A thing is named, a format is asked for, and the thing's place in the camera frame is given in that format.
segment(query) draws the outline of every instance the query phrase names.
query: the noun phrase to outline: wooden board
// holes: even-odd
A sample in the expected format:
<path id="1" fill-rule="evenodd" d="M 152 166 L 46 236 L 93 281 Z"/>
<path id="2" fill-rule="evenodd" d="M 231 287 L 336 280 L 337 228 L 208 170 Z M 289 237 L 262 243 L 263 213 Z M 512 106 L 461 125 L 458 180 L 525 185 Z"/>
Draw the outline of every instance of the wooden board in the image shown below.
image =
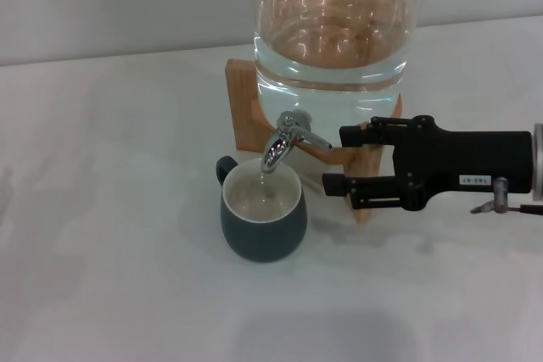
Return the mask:
<path id="1" fill-rule="evenodd" d="M 236 148 L 247 152 L 264 153 L 266 144 L 276 128 L 267 121 L 259 104 L 255 63 L 230 59 L 225 71 Z M 402 101 L 399 97 L 393 117 L 400 118 L 401 110 Z M 335 148 L 329 153 L 303 143 L 297 146 L 325 164 L 343 165 L 344 173 L 349 177 L 376 177 L 381 169 L 382 146 Z M 353 210 L 353 214 L 359 223 L 366 222 L 372 217 L 370 209 Z"/>

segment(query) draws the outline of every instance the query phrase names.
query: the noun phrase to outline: mug handle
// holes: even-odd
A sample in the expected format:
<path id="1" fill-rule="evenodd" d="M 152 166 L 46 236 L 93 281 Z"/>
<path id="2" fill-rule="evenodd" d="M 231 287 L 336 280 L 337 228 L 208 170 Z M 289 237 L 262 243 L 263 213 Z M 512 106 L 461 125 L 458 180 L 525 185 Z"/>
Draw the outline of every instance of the mug handle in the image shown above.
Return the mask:
<path id="1" fill-rule="evenodd" d="M 234 168 L 237 165 L 238 165 L 238 162 L 230 156 L 225 156 L 222 159 L 219 159 L 219 161 L 217 161 L 217 165 L 216 165 L 217 180 L 219 180 L 221 185 L 224 183 L 224 180 L 227 178 L 230 171 L 234 170 Z"/>

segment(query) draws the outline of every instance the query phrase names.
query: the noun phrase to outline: mug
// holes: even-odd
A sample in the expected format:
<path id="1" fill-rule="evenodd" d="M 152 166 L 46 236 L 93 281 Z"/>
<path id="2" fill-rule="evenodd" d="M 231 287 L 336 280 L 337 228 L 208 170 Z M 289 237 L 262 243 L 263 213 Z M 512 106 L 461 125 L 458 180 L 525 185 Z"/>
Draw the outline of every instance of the mug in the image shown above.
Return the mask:
<path id="1" fill-rule="evenodd" d="M 300 245 L 307 209 L 293 169 L 280 164 L 264 175 L 260 159 L 238 164 L 226 156 L 217 162 L 216 174 L 222 185 L 222 231 L 234 252 L 267 263 L 285 258 Z"/>

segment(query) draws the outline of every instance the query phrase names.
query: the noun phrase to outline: white sticker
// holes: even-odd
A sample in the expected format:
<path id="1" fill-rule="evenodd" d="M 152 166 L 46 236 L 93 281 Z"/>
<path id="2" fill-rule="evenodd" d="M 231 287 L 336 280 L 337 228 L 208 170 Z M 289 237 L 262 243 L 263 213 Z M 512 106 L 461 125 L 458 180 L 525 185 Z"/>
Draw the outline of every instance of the white sticker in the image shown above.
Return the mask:
<path id="1" fill-rule="evenodd" d="M 492 177 L 490 175 L 460 175 L 460 185 L 488 187 L 492 185 Z"/>

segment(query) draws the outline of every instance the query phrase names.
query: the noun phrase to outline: metal spigot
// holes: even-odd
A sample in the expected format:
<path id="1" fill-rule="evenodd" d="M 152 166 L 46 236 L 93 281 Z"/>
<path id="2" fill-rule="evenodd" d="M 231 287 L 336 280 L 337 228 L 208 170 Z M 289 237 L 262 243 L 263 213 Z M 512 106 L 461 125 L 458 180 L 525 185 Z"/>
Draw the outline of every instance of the metal spigot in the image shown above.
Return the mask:
<path id="1" fill-rule="evenodd" d="M 330 143 L 311 133 L 311 117 L 306 112 L 283 112 L 277 120 L 277 133 L 271 137 L 264 150 L 260 165 L 262 172 L 272 173 L 290 153 L 295 141 L 307 142 L 325 152 L 332 150 Z"/>

